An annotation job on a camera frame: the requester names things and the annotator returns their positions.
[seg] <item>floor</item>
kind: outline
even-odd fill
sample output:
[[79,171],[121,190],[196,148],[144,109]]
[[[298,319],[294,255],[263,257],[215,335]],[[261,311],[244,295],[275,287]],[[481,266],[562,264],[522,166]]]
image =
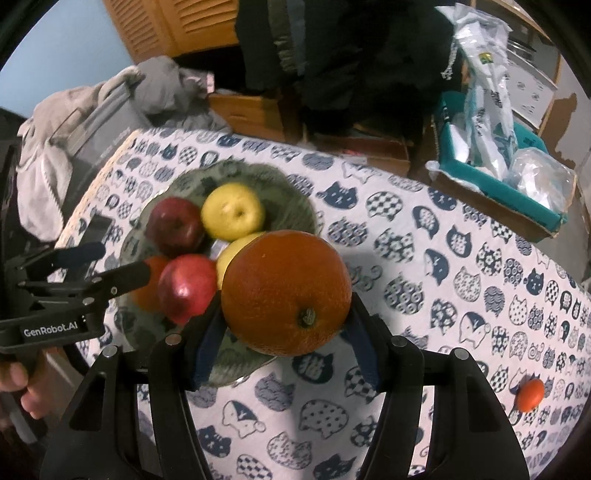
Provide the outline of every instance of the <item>floor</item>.
[[587,268],[589,233],[583,217],[585,206],[575,198],[569,209],[569,221],[555,238],[546,238],[536,246],[561,265],[575,281],[583,280]]

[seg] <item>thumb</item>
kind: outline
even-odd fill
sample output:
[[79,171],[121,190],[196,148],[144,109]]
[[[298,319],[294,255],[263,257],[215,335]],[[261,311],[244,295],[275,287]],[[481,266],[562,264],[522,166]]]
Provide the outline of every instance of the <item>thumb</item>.
[[22,364],[0,362],[0,391],[14,392],[27,386],[29,376]]

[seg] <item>red apple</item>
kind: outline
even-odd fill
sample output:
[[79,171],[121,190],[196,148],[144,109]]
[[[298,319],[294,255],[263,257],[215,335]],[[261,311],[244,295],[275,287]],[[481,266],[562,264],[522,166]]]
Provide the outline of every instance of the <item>red apple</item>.
[[216,290],[216,264],[203,255],[182,255],[171,260],[160,275],[160,308],[174,323],[184,325],[205,312]]
[[205,236],[201,210],[187,199],[165,198],[150,213],[145,236],[167,257],[195,253]]

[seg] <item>plate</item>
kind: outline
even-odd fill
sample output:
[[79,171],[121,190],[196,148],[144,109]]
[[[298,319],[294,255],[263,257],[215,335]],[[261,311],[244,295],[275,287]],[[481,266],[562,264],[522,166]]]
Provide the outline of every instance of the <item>plate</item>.
[[[132,214],[130,223],[133,228],[121,248],[121,265],[160,254],[144,236],[150,213],[158,202],[166,197],[177,196],[201,207],[212,191],[230,182],[242,183],[256,192],[265,208],[263,230],[291,229],[317,233],[316,214],[310,201],[289,183],[279,169],[265,164],[251,165],[243,161],[225,160],[206,169],[185,172],[141,212]],[[207,254],[211,241],[204,244],[201,253]],[[133,313],[119,316],[123,320],[118,327],[134,349],[150,347],[169,333],[180,330],[163,314],[141,310],[127,295],[118,299],[118,307]],[[227,330],[207,384],[212,387],[229,385],[273,359],[273,356],[251,350]]]

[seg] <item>cat print tablecloth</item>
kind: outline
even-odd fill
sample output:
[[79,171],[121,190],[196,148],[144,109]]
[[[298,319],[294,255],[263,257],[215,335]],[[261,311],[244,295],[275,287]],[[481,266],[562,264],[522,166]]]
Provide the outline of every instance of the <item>cat print tablecloth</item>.
[[[454,198],[289,145],[152,129],[130,139],[113,160],[61,244],[76,245],[94,213],[113,218],[107,255],[96,268],[115,268],[143,206],[184,171],[226,158],[272,164],[309,197],[321,236],[346,261],[369,312],[381,315],[392,333],[431,351],[470,351],[536,476],[569,436],[589,395],[591,301],[537,248]],[[80,344],[90,362],[110,342],[125,345],[120,328],[128,315],[112,303],[104,337]],[[515,393],[531,377],[545,382],[545,399],[523,415],[513,409]],[[138,395],[142,431],[152,436],[148,392],[140,388]],[[383,402],[340,336],[229,387],[187,395],[197,437],[214,477],[223,480],[353,479]],[[424,469],[432,415],[433,390],[425,388],[410,475]]]

